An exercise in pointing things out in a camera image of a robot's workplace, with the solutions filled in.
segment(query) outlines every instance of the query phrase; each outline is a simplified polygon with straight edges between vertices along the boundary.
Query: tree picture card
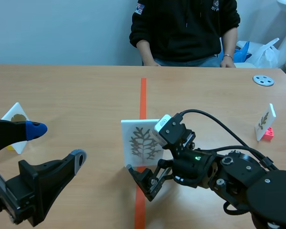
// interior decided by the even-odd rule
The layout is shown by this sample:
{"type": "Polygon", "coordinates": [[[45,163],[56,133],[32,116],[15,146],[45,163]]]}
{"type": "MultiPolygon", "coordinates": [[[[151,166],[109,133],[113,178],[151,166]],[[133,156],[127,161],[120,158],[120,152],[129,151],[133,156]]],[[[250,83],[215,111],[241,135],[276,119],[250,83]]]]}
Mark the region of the tree picture card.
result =
{"type": "Polygon", "coordinates": [[[163,149],[149,131],[158,119],[122,120],[124,166],[155,166],[163,157],[163,149]]]}

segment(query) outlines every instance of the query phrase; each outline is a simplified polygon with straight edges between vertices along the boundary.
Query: black cable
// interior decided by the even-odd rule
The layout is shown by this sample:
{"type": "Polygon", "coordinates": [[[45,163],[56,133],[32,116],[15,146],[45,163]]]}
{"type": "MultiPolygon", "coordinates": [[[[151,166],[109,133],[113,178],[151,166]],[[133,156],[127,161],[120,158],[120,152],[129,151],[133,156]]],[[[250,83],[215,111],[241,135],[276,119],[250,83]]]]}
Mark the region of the black cable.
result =
{"type": "Polygon", "coordinates": [[[202,114],[202,115],[205,115],[205,116],[211,118],[212,120],[217,122],[223,129],[225,129],[230,135],[232,135],[240,144],[242,144],[243,146],[248,147],[248,145],[242,139],[240,139],[240,137],[238,137],[236,134],[234,134],[232,132],[232,130],[230,130],[227,126],[225,126],[217,118],[215,118],[214,116],[208,114],[207,112],[200,111],[200,110],[195,110],[195,109],[190,109],[190,110],[185,110],[185,111],[180,112],[180,115],[183,116],[183,115],[185,115],[187,113],[199,113],[199,114],[202,114]]]}
{"type": "MultiPolygon", "coordinates": [[[[250,148],[242,139],[240,139],[240,137],[238,137],[236,134],[234,134],[232,132],[232,130],[230,130],[226,125],[224,125],[222,122],[220,122],[217,118],[215,118],[214,116],[210,115],[209,113],[201,111],[201,110],[190,109],[190,110],[185,110],[185,111],[180,112],[180,115],[184,116],[187,113],[199,113],[199,114],[202,114],[202,115],[205,115],[205,116],[211,118],[213,121],[218,123],[223,129],[225,129],[230,135],[232,135],[240,144],[243,145],[243,146],[226,146],[226,147],[219,148],[219,149],[222,149],[222,151],[223,150],[228,150],[228,149],[242,149],[242,150],[249,151],[259,161],[261,161],[261,160],[263,160],[265,158],[265,156],[262,153],[260,153],[259,151],[255,150],[253,148],[250,148]]],[[[272,164],[268,169],[277,170],[278,168],[275,165],[272,164]]]]}
{"type": "MultiPolygon", "coordinates": [[[[202,151],[220,152],[220,151],[234,150],[234,149],[240,149],[240,150],[249,151],[251,154],[253,154],[260,161],[265,158],[265,156],[261,152],[257,151],[256,149],[253,149],[253,148],[250,148],[250,147],[246,147],[246,146],[224,146],[224,147],[221,147],[221,148],[208,149],[208,150],[202,150],[202,151]]],[[[270,167],[268,169],[269,170],[278,170],[278,168],[275,165],[273,165],[273,164],[270,165],[270,167]]]]}
{"type": "Polygon", "coordinates": [[[249,211],[246,210],[229,210],[228,206],[230,205],[229,202],[225,202],[224,203],[224,211],[226,214],[230,215],[230,216],[239,216],[239,215],[243,215],[249,211]]]}

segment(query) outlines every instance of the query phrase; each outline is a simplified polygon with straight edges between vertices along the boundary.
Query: white card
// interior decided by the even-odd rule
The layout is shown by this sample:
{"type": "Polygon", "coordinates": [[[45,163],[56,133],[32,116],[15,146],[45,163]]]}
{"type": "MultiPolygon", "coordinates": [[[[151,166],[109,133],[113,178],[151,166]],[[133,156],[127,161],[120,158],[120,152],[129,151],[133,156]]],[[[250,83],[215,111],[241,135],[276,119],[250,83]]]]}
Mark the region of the white card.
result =
{"type": "MultiPolygon", "coordinates": [[[[25,114],[20,104],[15,103],[15,105],[1,118],[1,120],[20,122],[20,121],[29,121],[29,118],[25,114]]],[[[24,141],[11,144],[11,146],[16,150],[17,154],[21,154],[26,144],[27,141],[24,141]]]]}
{"type": "Polygon", "coordinates": [[[258,120],[255,125],[255,135],[257,141],[260,141],[266,130],[271,127],[273,121],[276,118],[276,113],[272,104],[269,104],[267,110],[263,113],[262,117],[258,120]]]}
{"type": "Polygon", "coordinates": [[[163,157],[163,149],[149,134],[158,119],[122,120],[124,165],[155,166],[163,157]]]}

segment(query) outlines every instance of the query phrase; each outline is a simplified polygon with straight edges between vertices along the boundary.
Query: red block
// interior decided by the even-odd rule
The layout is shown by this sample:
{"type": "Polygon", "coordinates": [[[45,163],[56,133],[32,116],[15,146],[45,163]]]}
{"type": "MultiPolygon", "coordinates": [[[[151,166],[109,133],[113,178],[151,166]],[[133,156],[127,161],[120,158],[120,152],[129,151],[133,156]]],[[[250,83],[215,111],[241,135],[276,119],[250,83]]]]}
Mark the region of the red block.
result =
{"type": "Polygon", "coordinates": [[[273,132],[272,128],[269,127],[266,130],[266,133],[263,135],[262,139],[267,140],[267,141],[271,141],[271,139],[275,136],[275,133],[273,132]]]}

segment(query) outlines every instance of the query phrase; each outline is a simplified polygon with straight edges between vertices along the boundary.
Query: yellow object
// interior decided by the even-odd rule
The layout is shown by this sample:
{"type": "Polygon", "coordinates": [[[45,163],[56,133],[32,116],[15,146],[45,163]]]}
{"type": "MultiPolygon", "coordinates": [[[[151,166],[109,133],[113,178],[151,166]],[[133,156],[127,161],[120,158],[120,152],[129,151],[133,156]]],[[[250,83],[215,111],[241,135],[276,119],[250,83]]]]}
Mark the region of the yellow object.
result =
{"type": "Polygon", "coordinates": [[[7,150],[15,151],[15,149],[11,145],[7,146],[6,148],[7,148],[7,150]]]}

